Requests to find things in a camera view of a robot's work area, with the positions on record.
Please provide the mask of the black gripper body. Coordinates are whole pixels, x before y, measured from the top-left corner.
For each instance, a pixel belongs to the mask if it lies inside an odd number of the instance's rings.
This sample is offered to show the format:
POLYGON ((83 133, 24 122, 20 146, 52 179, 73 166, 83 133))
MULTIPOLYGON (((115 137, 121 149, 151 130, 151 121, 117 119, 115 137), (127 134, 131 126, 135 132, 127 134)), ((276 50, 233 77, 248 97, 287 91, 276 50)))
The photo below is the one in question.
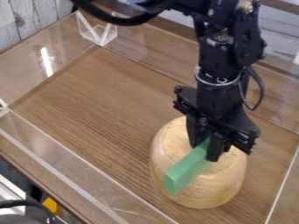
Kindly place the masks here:
POLYGON ((208 119, 209 136, 213 132, 228 133, 232 145, 245 154, 251 154, 260 137, 260 129, 248 118, 244 108, 248 83, 237 81, 228 85, 199 84, 197 87, 176 86, 173 107, 187 116, 208 119))

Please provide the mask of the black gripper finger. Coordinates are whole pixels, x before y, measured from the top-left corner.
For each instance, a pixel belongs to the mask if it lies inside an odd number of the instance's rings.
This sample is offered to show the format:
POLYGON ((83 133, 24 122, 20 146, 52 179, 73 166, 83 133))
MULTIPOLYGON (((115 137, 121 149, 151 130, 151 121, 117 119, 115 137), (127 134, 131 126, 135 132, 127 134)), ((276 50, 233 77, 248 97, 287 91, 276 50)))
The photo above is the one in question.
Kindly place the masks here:
POLYGON ((211 135, 208 119, 205 117, 187 116, 187 133, 191 147, 195 148, 211 135))
POLYGON ((232 140, 228 133, 213 132, 209 136, 207 160, 217 162, 223 153, 229 151, 232 140))

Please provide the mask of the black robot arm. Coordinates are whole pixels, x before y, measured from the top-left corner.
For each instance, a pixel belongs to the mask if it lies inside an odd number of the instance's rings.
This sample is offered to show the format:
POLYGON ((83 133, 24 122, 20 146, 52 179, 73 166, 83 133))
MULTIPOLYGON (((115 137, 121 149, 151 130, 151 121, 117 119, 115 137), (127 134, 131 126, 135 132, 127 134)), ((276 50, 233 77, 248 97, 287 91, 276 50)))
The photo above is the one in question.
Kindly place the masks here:
POLYGON ((189 145, 208 141, 205 159, 216 162, 232 146, 251 153, 260 129, 244 110, 248 82, 263 81, 252 65, 264 58, 267 42, 257 24, 259 0, 113 0, 137 11, 132 17, 116 17, 92 0, 71 0, 93 17, 113 25, 147 23, 164 11, 192 17, 200 57, 193 73, 196 87, 173 89, 173 107, 185 115, 189 145))

